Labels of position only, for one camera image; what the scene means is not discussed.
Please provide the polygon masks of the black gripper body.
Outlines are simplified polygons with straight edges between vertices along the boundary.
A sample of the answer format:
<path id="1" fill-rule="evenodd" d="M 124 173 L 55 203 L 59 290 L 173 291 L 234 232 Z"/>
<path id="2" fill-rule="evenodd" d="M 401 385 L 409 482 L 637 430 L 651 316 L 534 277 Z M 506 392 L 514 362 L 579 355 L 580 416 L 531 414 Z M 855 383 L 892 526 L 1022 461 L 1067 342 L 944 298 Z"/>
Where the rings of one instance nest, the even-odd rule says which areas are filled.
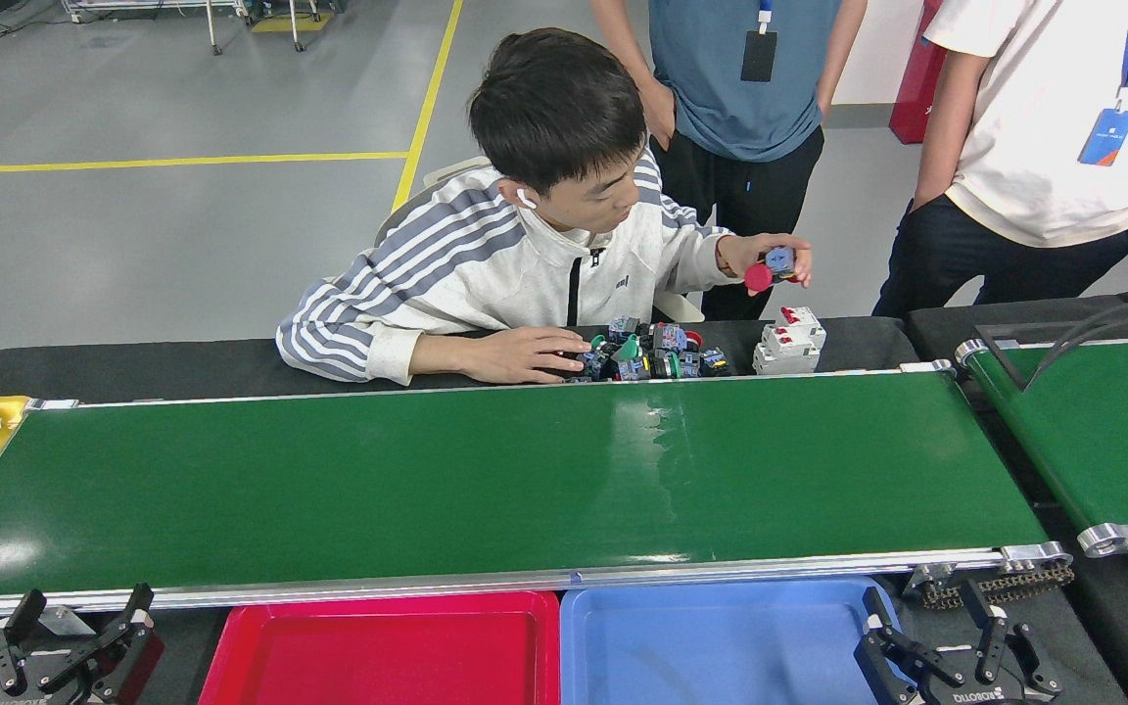
<path id="1" fill-rule="evenodd" d="M 67 685 L 53 693 L 41 691 L 35 687 L 20 693 L 9 693 L 0 686 L 0 704 L 86 704 L 88 697 L 88 688 L 81 685 Z"/>
<path id="2" fill-rule="evenodd" d="M 936 704 L 1047 704 L 1057 699 L 1055 682 L 1031 686 L 936 686 Z"/>

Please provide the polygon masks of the seated person's right hand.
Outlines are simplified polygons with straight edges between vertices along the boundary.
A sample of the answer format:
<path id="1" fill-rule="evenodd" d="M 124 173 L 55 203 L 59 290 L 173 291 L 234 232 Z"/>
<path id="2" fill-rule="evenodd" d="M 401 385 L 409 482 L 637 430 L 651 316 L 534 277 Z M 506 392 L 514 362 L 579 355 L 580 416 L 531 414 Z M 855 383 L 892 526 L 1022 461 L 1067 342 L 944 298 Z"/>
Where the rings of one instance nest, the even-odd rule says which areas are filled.
<path id="1" fill-rule="evenodd" d="M 582 369 L 588 340 L 559 327 L 515 327 L 464 344 L 458 371 L 485 384 L 563 384 Z"/>

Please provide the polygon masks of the seated person's left hand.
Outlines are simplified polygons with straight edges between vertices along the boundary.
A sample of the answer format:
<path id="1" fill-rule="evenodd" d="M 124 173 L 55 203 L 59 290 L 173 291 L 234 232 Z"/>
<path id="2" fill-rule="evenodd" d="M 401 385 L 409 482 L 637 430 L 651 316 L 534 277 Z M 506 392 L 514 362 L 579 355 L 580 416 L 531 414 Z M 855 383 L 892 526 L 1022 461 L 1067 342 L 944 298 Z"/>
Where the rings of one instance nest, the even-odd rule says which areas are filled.
<path id="1" fill-rule="evenodd" d="M 748 296 L 767 293 L 779 281 L 809 287 L 810 246 L 792 235 L 722 237 L 717 246 L 721 268 L 743 275 Z"/>

